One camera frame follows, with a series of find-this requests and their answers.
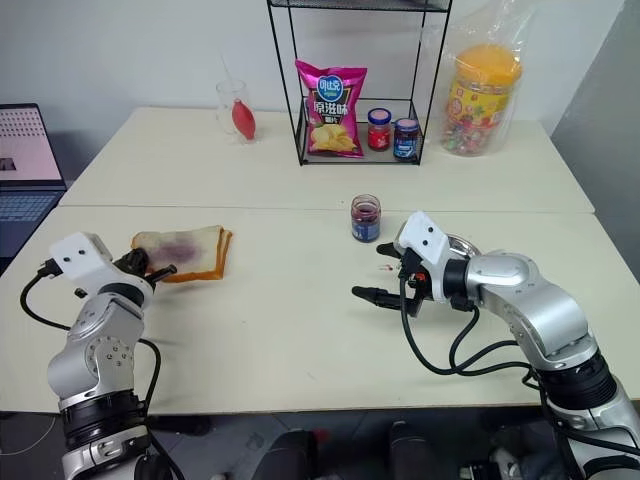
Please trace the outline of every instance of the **candy container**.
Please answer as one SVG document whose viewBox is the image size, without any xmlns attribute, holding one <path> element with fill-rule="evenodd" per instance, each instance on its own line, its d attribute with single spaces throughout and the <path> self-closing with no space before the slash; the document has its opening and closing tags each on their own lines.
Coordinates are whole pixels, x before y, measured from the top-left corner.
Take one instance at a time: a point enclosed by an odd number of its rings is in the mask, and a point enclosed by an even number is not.
<svg viewBox="0 0 640 480">
<path fill-rule="evenodd" d="M 464 156 L 482 155 L 509 104 L 522 66 L 495 44 L 468 48 L 456 57 L 442 146 Z"/>
</svg>

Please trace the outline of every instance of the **laptop screen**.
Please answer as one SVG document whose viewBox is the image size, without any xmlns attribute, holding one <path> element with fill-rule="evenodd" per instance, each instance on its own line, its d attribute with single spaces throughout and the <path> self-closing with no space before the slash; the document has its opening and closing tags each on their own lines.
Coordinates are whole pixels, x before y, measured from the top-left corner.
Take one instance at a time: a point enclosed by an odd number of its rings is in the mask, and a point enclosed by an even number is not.
<svg viewBox="0 0 640 480">
<path fill-rule="evenodd" d="M 38 107 L 0 106 L 0 182 L 62 180 Z"/>
</svg>

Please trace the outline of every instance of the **glass cup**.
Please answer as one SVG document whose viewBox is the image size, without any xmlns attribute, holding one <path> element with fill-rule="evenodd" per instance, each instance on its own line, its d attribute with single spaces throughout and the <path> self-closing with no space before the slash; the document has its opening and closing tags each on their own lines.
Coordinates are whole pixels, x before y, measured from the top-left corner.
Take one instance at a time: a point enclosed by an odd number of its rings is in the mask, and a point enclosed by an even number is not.
<svg viewBox="0 0 640 480">
<path fill-rule="evenodd" d="M 216 85 L 216 91 L 220 102 L 217 117 L 222 130 L 243 141 L 253 140 L 255 120 L 249 106 L 249 93 L 245 83 L 242 80 L 228 78 Z"/>
</svg>

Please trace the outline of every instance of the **pink snack bag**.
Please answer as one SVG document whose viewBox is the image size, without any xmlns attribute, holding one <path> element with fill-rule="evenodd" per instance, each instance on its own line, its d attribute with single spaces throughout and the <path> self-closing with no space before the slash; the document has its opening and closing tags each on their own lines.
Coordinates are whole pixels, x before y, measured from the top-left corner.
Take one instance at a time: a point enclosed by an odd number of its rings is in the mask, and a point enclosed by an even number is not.
<svg viewBox="0 0 640 480">
<path fill-rule="evenodd" d="M 302 82 L 309 89 L 307 151 L 362 158 L 356 124 L 356 101 L 367 69 L 318 69 L 300 60 L 296 60 L 296 68 Z"/>
</svg>

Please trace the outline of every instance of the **red object in cup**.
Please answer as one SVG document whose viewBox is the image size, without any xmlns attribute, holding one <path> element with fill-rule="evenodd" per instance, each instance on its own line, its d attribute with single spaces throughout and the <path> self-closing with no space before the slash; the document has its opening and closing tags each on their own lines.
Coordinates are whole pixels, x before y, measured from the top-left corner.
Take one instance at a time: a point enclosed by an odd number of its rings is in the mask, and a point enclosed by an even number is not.
<svg viewBox="0 0 640 480">
<path fill-rule="evenodd" d="M 256 134 L 256 120 L 253 118 L 253 113 L 251 113 L 249 107 L 242 103 L 242 100 L 236 99 L 233 101 L 231 118 L 238 131 L 247 140 L 253 140 Z"/>
</svg>

